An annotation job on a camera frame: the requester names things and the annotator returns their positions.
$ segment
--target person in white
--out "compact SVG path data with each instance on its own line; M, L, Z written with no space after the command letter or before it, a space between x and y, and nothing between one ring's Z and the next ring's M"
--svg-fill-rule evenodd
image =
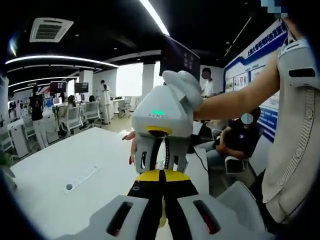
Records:
M202 96L204 98L210 98L215 95L214 92L214 80L211 77L211 70L208 67L205 67L202 70L202 78L205 79L204 88L202 90Z
M102 124L109 124L111 122L110 119L110 104L111 104L111 98L110 98L110 88L105 83L105 80L101 80L101 92L100 92L100 105L103 115L103 123Z
M38 86L34 85L32 90L32 97L30 98L29 107L31 110L31 118L33 122L34 133L36 140L41 149L49 147L47 140L46 128L43 122L44 101L38 95Z

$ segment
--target window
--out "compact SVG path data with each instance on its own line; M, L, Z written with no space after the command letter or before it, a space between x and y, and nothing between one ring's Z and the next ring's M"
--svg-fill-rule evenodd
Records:
M154 65L154 75L153 75L153 87L161 86L164 84L164 79L162 76L159 76L160 73L160 62L155 62Z
M143 69L144 64L142 62L120 66L116 74L116 96L141 96Z

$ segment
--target pillar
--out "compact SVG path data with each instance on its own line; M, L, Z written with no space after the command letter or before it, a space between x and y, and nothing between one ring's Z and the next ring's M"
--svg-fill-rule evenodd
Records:
M84 70L84 71L81 71L79 73L79 83L88 83L88 88L89 88L89 91L84 93L84 100L86 102L89 102L89 97L91 95L94 95L93 93L93 77L94 77L94 72L93 71L90 71L90 70Z
M154 88L155 64L144 64L142 72L142 94L141 101L145 99L148 93Z

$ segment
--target potted plant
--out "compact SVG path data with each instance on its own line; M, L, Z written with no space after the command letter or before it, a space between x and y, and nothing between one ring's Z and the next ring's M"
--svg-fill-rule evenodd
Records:
M9 153L1 153L0 152L0 168L3 172L4 179L6 180L6 183L12 191L17 189L17 185L14 182L13 178L15 178L15 174L10 170L10 167L12 166L12 160Z

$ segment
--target green led light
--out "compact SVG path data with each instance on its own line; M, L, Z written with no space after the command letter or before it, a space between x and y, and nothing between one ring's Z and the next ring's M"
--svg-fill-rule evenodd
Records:
M156 115L165 115L163 111L152 111L152 113Z

